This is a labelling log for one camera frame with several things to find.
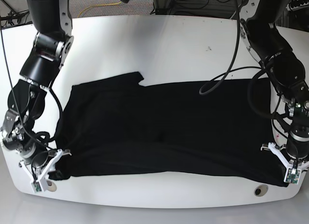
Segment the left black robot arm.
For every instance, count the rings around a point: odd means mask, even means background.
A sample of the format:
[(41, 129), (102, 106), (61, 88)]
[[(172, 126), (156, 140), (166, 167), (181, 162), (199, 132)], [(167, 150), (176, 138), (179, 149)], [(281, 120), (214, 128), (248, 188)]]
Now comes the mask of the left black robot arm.
[(285, 99), (287, 124), (276, 119), (288, 133), (286, 151), (291, 158), (304, 160), (309, 155), (309, 87), (306, 71), (287, 40), (280, 35), (276, 21), (290, 0), (245, 0), (239, 17), (248, 51), (267, 72), (274, 88)]

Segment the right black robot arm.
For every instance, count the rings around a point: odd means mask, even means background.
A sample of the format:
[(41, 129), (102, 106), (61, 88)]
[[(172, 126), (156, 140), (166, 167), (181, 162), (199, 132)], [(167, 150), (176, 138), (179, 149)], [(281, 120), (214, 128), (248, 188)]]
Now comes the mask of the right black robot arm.
[[(60, 134), (63, 109), (52, 86), (74, 37), (69, 0), (27, 0), (27, 4), (37, 34), (20, 71), (21, 78), (16, 85), (11, 85), (0, 136), (8, 150), (24, 153), (31, 177), (36, 181), (39, 173), (56, 157), (56, 150), (49, 147), (49, 143)], [(59, 110), (53, 136), (46, 131), (33, 131), (35, 121), (43, 114), (47, 93), (52, 95)]]

